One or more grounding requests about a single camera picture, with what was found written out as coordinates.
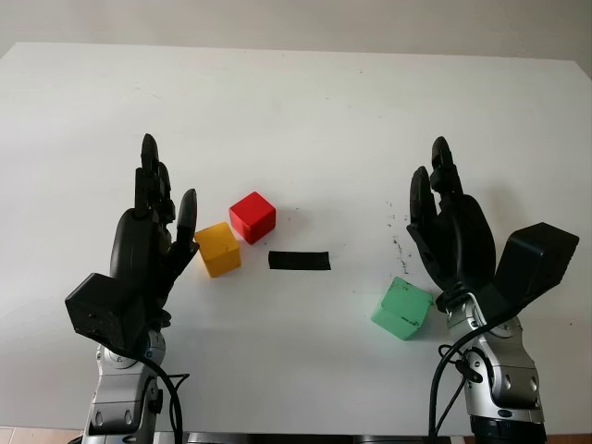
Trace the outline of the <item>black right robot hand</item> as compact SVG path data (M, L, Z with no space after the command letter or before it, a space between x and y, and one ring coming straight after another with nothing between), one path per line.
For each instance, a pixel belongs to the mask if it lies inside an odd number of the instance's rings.
M433 143L431 165L432 172L420 166L413 173L407 230L425 270L441 289L436 306L444 313L492 281L496 250L485 215L477 200L463 191L442 136Z

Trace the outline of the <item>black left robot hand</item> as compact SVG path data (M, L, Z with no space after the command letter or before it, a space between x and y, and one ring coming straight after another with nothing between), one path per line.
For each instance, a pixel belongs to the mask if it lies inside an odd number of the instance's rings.
M135 170L134 206L117 224L110 275L139 294L148 326L169 327L167 298L199 250L194 239L197 193L187 190L180 208L175 207L167 167L149 133L142 140L141 161Z

